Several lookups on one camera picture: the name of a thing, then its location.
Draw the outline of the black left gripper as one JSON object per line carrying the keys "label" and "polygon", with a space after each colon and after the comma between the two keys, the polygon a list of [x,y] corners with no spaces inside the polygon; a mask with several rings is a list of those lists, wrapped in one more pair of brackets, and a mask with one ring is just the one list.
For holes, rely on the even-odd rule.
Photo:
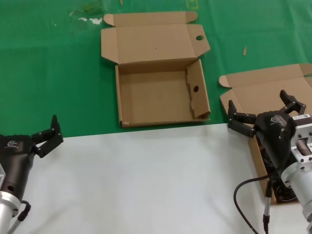
{"label": "black left gripper", "polygon": [[45,157],[63,143],[60,124],[52,116],[50,129],[27,135],[0,136],[0,164],[5,172],[1,191],[22,199],[34,156]]}

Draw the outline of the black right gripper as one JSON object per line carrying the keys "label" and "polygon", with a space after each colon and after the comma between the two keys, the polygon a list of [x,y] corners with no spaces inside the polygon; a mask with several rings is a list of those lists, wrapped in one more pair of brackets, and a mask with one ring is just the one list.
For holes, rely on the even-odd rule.
{"label": "black right gripper", "polygon": [[277,169],[286,169],[296,163],[296,159],[290,150],[291,131],[287,129],[290,113],[295,111],[303,115],[306,105],[297,101],[294,96],[288,95],[285,90],[280,91],[280,98],[284,107],[278,111],[268,111],[258,114],[240,113],[232,100],[229,100],[228,128],[253,138],[256,135],[261,145]]}

